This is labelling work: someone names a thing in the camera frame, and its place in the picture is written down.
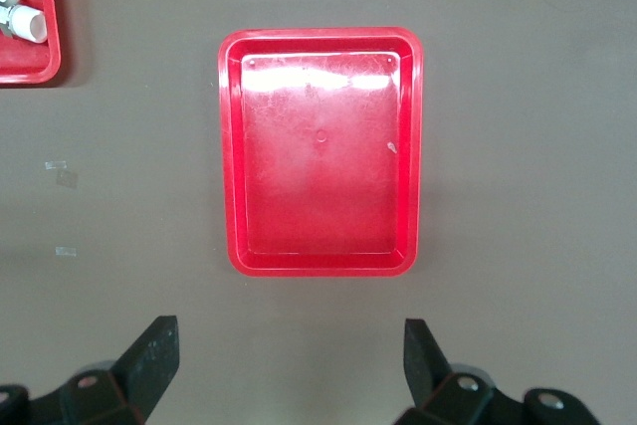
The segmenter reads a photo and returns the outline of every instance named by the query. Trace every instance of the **gray tabletop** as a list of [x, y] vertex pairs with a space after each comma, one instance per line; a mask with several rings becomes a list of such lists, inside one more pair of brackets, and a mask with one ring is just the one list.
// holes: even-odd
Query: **gray tabletop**
[[[150, 423], [385, 425], [409, 405], [415, 317], [517, 399], [554, 386], [634, 421], [636, 0], [58, 3], [57, 84], [0, 92], [0, 382], [43, 394], [176, 314], [182, 363]], [[418, 260], [395, 279], [244, 277], [219, 44], [366, 25], [427, 54]]]

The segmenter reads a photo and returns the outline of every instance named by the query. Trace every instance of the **black metal bracket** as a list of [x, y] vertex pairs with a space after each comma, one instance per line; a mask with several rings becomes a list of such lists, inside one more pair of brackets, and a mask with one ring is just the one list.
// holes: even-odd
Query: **black metal bracket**
[[561, 390], [529, 390], [522, 403], [471, 373], [455, 373], [427, 323], [405, 322], [404, 369], [416, 408], [395, 425], [599, 425]]
[[177, 318], [159, 317], [109, 370], [89, 370], [29, 400], [0, 386], [0, 425], [142, 425], [179, 367]]

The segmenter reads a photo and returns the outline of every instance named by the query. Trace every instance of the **red plastic tray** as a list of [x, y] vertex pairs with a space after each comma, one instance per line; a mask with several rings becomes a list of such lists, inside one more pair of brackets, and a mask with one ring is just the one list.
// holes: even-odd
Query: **red plastic tray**
[[60, 68], [60, 40], [54, 0], [22, 0], [44, 11], [48, 40], [34, 44], [0, 33], [0, 84], [38, 84], [50, 80]]
[[242, 31], [219, 51], [229, 256], [250, 276], [416, 258], [423, 50], [395, 27]]

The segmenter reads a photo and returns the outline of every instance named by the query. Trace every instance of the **tape piece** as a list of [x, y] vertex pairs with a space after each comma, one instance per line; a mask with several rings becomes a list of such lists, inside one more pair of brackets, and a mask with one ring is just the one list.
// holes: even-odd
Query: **tape piece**
[[49, 170], [49, 169], [67, 169], [67, 162], [66, 161], [47, 161], [46, 163], [44, 163], [44, 167]]
[[76, 248], [67, 248], [66, 246], [56, 246], [56, 256], [76, 258], [78, 256], [78, 250]]
[[78, 173], [69, 171], [68, 169], [59, 169], [56, 184], [71, 189], [78, 189]]

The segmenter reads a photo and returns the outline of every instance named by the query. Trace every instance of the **screw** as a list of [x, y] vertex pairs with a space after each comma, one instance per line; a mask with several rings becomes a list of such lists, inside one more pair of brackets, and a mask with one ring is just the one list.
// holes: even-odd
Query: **screw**
[[467, 390], [469, 392], [477, 392], [478, 389], [480, 388], [476, 380], [467, 376], [460, 377], [458, 379], [458, 385], [460, 385], [460, 388]]
[[552, 393], [544, 392], [541, 393], [537, 398], [544, 407], [552, 408], [554, 410], [561, 410], [562, 408], [564, 408], [564, 402], [562, 402], [559, 397], [556, 397]]
[[94, 375], [87, 375], [78, 380], [78, 388], [89, 388], [98, 383], [98, 378]]

